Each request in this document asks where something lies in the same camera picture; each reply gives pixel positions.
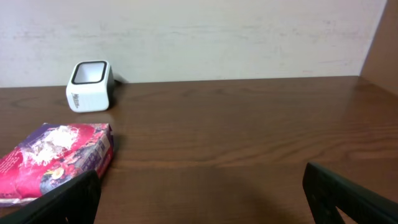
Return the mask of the red purple noodle packet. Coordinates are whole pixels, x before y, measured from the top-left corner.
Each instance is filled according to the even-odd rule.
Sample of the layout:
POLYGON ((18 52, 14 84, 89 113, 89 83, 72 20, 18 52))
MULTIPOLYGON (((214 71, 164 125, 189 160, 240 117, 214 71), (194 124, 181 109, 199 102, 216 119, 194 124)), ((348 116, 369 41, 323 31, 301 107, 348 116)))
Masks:
POLYGON ((102 177, 113 154, 108 123, 44 123, 1 158, 1 206, 28 204, 88 170, 102 177))

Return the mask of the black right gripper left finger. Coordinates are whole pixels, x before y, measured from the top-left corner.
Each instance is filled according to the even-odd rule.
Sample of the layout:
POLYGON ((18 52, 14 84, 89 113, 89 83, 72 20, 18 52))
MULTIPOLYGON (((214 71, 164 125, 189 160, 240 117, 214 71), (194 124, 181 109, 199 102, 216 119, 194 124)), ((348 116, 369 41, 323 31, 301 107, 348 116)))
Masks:
POLYGON ((1 218, 1 224, 89 223, 93 224, 101 197, 95 170, 86 171, 1 218))

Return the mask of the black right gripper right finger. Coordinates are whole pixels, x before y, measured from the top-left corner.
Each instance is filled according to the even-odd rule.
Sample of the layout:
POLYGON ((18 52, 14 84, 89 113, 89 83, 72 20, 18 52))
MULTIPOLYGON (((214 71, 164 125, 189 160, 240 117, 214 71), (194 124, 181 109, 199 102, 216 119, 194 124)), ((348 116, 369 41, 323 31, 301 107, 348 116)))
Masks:
POLYGON ((315 223, 344 224, 344 212, 356 223, 397 224, 397 203, 309 162, 302 180, 315 223))

